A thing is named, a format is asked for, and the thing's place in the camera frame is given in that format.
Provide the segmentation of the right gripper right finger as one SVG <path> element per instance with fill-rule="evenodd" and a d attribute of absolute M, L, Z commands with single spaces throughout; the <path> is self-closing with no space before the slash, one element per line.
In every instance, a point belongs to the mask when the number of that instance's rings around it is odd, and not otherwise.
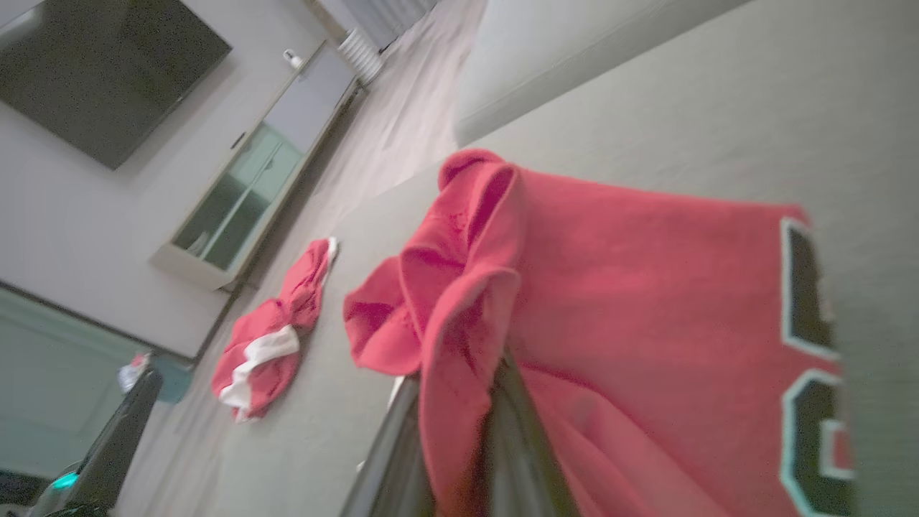
<path fill-rule="evenodd" d="M 577 503 L 511 351 L 501 356 L 485 423 L 488 516 L 578 516 Z"/>

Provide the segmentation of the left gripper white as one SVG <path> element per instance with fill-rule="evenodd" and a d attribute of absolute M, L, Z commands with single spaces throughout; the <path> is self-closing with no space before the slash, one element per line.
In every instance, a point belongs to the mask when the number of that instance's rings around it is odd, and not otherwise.
<path fill-rule="evenodd" d="M 79 468 L 53 479 L 29 509 L 29 516 L 108 516 L 163 386 L 157 369 L 146 369 L 124 396 Z"/>

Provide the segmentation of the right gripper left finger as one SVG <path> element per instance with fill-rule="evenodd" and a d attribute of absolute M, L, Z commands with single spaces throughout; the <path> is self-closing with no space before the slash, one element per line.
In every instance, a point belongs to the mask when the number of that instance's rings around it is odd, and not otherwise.
<path fill-rule="evenodd" d="M 434 516 L 421 442 L 420 377 L 405 377 L 349 491 L 342 516 Z"/>

